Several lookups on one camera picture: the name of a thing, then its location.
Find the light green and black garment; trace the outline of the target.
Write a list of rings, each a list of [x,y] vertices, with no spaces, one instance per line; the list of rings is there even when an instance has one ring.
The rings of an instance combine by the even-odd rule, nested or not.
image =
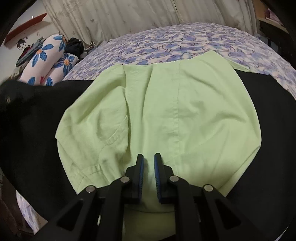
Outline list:
[[[1,85],[1,169],[22,194],[20,164],[28,139],[20,133],[20,81]],[[237,69],[213,51],[187,60],[114,65],[64,111],[55,132],[58,155],[74,196],[108,186],[144,156],[142,197],[126,205],[122,240],[175,240],[173,205],[160,204],[154,156],[189,184],[213,185],[227,200],[261,147],[253,101]],[[295,240],[295,171],[284,186],[288,224],[261,240]]]

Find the blue flower pillow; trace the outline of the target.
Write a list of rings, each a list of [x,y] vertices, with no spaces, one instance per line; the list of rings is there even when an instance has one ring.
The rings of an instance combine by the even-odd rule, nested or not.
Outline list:
[[[73,54],[64,53],[45,77],[44,85],[54,86],[56,83],[61,82],[77,62],[78,57]]]
[[[63,57],[65,47],[66,40],[63,35],[49,36],[24,68],[18,81],[29,85],[43,85],[49,71]]]

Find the purple cat print blanket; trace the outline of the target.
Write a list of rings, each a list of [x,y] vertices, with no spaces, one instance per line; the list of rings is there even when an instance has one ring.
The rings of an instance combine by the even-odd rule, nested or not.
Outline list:
[[[295,171],[295,69],[250,34],[217,24],[184,24],[125,35],[94,50],[59,84],[19,85],[20,133],[28,139],[19,190],[46,219],[74,196],[55,132],[64,111],[93,78],[115,64],[169,63],[208,51],[237,69],[261,127],[261,147],[228,200],[265,235],[272,237],[284,229],[289,199],[283,186],[293,180]]]

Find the cartoon face wall sticker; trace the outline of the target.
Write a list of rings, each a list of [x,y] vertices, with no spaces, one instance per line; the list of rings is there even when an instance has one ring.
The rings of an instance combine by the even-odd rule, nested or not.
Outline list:
[[[27,40],[27,39],[28,39],[28,37],[24,37],[24,38],[18,40],[16,46],[17,46],[17,48],[18,48],[19,50],[23,50],[23,49],[26,48],[26,46],[27,46],[27,42],[26,42],[26,40]]]

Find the red wall shelf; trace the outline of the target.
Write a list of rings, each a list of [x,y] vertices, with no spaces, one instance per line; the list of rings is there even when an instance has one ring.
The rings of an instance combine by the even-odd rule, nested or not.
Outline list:
[[[30,28],[31,26],[43,21],[46,15],[47,13],[44,13],[39,16],[33,17],[30,20],[26,21],[25,23],[19,25],[17,28],[10,31],[4,40],[4,44],[7,44],[11,39],[13,39],[15,36],[17,36],[21,32],[25,31],[26,29]]]

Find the lower blue flower pillow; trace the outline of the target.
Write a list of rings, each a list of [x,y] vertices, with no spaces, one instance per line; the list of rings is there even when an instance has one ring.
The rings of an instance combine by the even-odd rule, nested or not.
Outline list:
[[[54,86],[56,83],[61,82],[77,62],[78,57],[73,54],[64,53],[45,77],[44,85]]]

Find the grey folded clothes pile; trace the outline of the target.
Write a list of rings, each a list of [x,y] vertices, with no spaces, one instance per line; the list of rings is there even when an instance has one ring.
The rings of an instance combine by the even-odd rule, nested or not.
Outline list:
[[[33,44],[30,47],[27,47],[23,53],[21,54],[20,58],[18,59],[18,61],[16,62],[16,67],[21,66],[23,63],[29,61],[34,54],[41,48],[41,46],[43,45],[44,42],[44,38],[41,37],[40,39],[38,39],[36,41],[35,44]]]

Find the upper blue flower pillow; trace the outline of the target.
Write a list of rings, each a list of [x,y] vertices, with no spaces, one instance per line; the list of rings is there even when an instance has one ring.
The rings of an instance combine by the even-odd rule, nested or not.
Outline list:
[[[63,35],[49,36],[24,68],[18,81],[29,85],[43,85],[49,71],[63,57],[65,47],[66,40]]]

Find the black fuzzy item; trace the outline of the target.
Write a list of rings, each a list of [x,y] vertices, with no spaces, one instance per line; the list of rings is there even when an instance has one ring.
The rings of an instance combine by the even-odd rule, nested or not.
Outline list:
[[[76,57],[80,58],[84,52],[84,44],[77,38],[70,38],[65,47],[65,53],[73,54]]]

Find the wooden side shelf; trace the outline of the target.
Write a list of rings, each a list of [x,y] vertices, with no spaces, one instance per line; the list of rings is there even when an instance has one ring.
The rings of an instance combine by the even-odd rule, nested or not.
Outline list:
[[[288,30],[264,1],[252,1],[257,20],[257,32],[262,41],[278,53],[284,60],[295,67],[295,43]]]

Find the cream patterned curtain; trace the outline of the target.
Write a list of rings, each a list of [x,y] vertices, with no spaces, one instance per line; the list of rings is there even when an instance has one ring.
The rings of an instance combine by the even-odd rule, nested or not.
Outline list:
[[[208,22],[255,35],[252,1],[43,1],[58,31],[68,39],[100,44],[125,34],[171,25]]]

